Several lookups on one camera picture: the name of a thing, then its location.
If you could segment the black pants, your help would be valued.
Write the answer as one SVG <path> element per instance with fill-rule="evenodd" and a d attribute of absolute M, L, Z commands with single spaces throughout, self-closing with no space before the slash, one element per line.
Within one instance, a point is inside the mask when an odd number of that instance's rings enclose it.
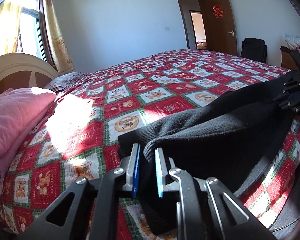
<path fill-rule="evenodd" d="M 138 200 L 155 235 L 177 226 L 175 204 L 158 196 L 155 150 L 193 177 L 216 177 L 247 200 L 283 146 L 296 113 L 273 100 L 284 77 L 226 92 L 197 109 L 168 115 L 118 137 L 120 157 L 141 146 Z"/>

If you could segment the wooden dresser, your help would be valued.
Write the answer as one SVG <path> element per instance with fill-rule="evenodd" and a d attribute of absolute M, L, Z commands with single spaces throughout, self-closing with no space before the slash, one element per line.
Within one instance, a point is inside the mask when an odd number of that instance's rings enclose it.
<path fill-rule="evenodd" d="M 298 70 L 295 61 L 291 57 L 290 53 L 282 51 L 281 52 L 281 67 L 287 68 L 290 70 Z"/>

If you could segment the floral plastic bag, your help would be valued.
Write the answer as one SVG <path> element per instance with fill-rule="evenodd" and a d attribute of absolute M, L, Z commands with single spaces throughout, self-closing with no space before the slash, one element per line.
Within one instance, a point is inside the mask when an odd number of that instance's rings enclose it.
<path fill-rule="evenodd" d="M 300 52 L 300 37 L 299 36 L 290 36 L 285 33 L 285 41 L 290 50 L 297 50 Z"/>

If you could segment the black folding chair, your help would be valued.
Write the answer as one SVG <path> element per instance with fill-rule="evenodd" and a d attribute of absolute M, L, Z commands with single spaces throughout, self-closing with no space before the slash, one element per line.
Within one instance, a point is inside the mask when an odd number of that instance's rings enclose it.
<path fill-rule="evenodd" d="M 253 61 L 266 63 L 268 47 L 259 38 L 245 38 L 242 42 L 241 57 Z"/>

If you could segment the red patterned bedspread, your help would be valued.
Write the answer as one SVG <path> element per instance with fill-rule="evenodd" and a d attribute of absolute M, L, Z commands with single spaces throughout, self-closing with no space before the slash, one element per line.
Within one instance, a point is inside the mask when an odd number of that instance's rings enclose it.
<path fill-rule="evenodd" d="M 77 178 L 117 167 L 119 135 L 286 72 L 183 49 L 85 75 L 57 97 L 0 178 L 0 227 L 22 233 Z"/>

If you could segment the brown wooden door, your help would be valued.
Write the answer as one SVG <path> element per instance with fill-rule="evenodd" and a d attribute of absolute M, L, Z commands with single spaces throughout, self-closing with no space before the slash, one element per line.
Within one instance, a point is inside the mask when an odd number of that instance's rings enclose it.
<path fill-rule="evenodd" d="M 215 18 L 212 7 L 220 5 L 225 11 L 222 18 Z M 207 49 L 237 55 L 237 39 L 234 17 L 229 0 L 203 0 L 205 12 Z"/>

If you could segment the red paper door decoration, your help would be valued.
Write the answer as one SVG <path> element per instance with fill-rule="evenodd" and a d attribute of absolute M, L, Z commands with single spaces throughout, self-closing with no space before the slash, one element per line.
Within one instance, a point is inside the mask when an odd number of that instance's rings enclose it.
<path fill-rule="evenodd" d="M 222 9 L 222 7 L 218 4 L 218 5 L 214 5 L 212 7 L 213 9 L 213 15 L 215 16 L 215 18 L 222 18 L 225 11 Z"/>

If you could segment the pink folded blanket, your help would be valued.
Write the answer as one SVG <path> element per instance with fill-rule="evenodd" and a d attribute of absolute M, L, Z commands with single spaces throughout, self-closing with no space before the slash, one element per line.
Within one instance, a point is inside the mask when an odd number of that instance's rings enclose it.
<path fill-rule="evenodd" d="M 38 87 L 10 88 L 0 94 L 0 177 L 6 174 L 25 137 L 55 99 L 55 92 Z"/>

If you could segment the striped grey pillow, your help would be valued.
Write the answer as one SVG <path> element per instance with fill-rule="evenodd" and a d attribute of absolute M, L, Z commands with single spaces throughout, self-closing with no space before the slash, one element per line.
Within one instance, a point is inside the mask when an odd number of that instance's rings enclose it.
<path fill-rule="evenodd" d="M 56 94 L 65 91 L 69 87 L 87 76 L 85 72 L 70 72 L 68 74 L 61 75 L 54 80 L 50 81 L 44 89 L 51 90 Z"/>

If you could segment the yellow right curtain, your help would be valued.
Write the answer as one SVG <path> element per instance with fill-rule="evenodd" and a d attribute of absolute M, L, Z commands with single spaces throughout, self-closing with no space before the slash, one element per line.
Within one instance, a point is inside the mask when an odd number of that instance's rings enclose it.
<path fill-rule="evenodd" d="M 43 10 L 52 60 L 60 75 L 75 69 L 59 26 L 53 0 L 43 0 Z"/>

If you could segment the yellow curtain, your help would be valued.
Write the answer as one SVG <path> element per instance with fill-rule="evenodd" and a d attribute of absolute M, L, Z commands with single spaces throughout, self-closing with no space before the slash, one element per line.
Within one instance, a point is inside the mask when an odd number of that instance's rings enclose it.
<path fill-rule="evenodd" d="M 75 69 L 59 26 L 53 0 L 43 0 L 43 10 L 52 60 L 60 75 Z"/>
<path fill-rule="evenodd" d="M 0 5 L 0 56 L 15 53 L 24 0 L 4 0 Z"/>

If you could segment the cream wooden headboard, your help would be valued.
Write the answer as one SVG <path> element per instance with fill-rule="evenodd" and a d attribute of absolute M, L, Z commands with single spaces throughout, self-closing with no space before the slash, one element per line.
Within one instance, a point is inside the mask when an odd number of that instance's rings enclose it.
<path fill-rule="evenodd" d="M 25 53 L 0 56 L 0 94 L 12 88 L 45 87 L 59 77 L 53 66 L 44 60 Z"/>

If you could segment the window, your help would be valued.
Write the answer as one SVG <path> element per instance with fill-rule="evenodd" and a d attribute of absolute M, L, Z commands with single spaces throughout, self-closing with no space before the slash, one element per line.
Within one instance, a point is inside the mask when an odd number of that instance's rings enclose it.
<path fill-rule="evenodd" d="M 17 52 L 38 57 L 53 65 L 53 59 L 46 33 L 43 0 L 23 0 Z"/>

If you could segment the yellow left curtain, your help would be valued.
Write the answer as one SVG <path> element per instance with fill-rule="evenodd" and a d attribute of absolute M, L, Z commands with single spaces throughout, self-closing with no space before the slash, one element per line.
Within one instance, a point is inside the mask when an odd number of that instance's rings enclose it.
<path fill-rule="evenodd" d="M 15 53 L 24 0 L 4 0 L 0 5 L 0 56 Z"/>

